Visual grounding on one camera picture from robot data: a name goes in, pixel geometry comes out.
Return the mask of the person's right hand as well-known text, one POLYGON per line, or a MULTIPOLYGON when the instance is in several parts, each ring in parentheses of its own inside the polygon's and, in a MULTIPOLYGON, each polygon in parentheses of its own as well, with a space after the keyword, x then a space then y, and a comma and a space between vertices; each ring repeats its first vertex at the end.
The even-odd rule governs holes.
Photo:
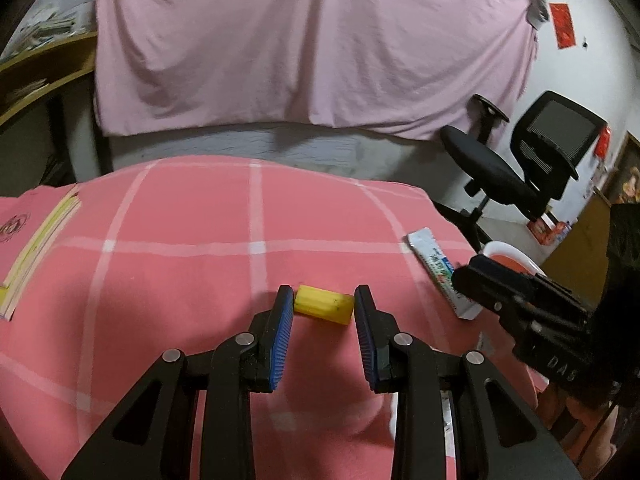
POLYGON ((548 429, 568 411, 570 430, 560 440, 561 446, 585 479, 594 478, 616 452, 612 437, 618 407, 602 405, 593 410, 552 382, 537 394, 537 402, 536 414, 548 429))

